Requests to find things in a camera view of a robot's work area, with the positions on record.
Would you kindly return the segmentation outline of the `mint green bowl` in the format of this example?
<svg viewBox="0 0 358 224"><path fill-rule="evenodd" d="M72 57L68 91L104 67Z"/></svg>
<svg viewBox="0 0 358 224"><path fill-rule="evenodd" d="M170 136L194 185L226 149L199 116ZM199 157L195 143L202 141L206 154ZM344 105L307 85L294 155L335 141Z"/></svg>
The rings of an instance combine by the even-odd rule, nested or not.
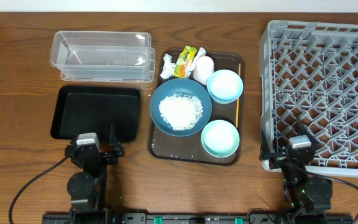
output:
<svg viewBox="0 0 358 224"><path fill-rule="evenodd" d="M214 120L203 128L201 145L213 157L229 157L237 151L240 135L232 123L221 119Z"/></svg>

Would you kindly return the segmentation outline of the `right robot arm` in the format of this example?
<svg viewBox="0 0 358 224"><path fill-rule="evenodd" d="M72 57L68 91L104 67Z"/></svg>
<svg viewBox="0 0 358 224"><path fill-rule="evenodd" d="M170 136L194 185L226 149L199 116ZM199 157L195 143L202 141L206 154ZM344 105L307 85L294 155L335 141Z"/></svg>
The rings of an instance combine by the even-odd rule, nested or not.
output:
<svg viewBox="0 0 358 224"><path fill-rule="evenodd" d="M333 184L330 180L309 175L306 165L314 158L318 141L302 125L300 134L290 138L280 151L271 152L264 132L261 132L260 160L268 161L270 169L280 169L283 193L292 208L277 215L274 223L327 223L325 211L331 208Z"/></svg>

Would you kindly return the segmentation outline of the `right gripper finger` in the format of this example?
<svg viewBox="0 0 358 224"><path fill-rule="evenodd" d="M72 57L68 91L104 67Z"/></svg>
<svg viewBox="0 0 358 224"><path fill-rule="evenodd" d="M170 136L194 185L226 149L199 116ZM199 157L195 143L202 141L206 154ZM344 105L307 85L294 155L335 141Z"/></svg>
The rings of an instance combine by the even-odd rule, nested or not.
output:
<svg viewBox="0 0 358 224"><path fill-rule="evenodd" d="M308 128L303 123L298 123L299 136L308 138L310 146L318 146L318 140L309 132Z"/></svg>
<svg viewBox="0 0 358 224"><path fill-rule="evenodd" d="M270 160L273 153L270 151L269 143L263 130L260 131L260 161Z"/></svg>

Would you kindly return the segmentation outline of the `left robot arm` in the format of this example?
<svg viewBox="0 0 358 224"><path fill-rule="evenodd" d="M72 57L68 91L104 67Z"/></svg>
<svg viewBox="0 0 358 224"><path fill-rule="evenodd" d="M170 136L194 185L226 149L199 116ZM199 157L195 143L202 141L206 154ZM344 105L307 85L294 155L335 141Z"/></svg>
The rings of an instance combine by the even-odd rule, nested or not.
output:
<svg viewBox="0 0 358 224"><path fill-rule="evenodd" d="M82 169L73 174L67 183L71 197L69 223L116 223L119 217L106 206L107 166L116 165L124 156L117 140L115 127L109 134L112 149L100 152L96 133L78 133L65 148L65 156Z"/></svg>

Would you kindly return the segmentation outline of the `pile of white rice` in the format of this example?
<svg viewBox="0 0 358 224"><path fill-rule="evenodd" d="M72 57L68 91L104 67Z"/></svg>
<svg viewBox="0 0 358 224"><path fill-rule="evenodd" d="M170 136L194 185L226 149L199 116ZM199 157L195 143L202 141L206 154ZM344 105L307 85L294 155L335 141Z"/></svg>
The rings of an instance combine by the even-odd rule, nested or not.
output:
<svg viewBox="0 0 358 224"><path fill-rule="evenodd" d="M160 116L174 131L195 127L202 117L203 106L197 96L175 93L166 96L158 105Z"/></svg>

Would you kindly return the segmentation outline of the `light blue bowl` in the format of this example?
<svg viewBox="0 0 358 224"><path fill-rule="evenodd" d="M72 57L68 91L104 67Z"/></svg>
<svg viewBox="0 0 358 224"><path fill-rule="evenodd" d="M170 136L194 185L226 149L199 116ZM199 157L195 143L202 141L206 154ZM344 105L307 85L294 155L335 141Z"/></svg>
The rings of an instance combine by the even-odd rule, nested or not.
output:
<svg viewBox="0 0 358 224"><path fill-rule="evenodd" d="M225 105L236 101L242 95L244 84L236 72L218 70L209 77L207 90L215 102Z"/></svg>

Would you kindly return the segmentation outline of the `wooden chopstick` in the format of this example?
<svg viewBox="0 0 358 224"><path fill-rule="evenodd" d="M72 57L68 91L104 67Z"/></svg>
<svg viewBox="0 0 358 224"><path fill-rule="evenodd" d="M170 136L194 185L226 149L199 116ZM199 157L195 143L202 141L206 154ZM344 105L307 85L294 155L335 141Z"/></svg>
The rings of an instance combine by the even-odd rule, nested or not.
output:
<svg viewBox="0 0 358 224"><path fill-rule="evenodd" d="M238 66L238 76L241 77L241 63L239 63ZM239 125L239 100L240 98L238 97L238 99L236 100L236 129Z"/></svg>

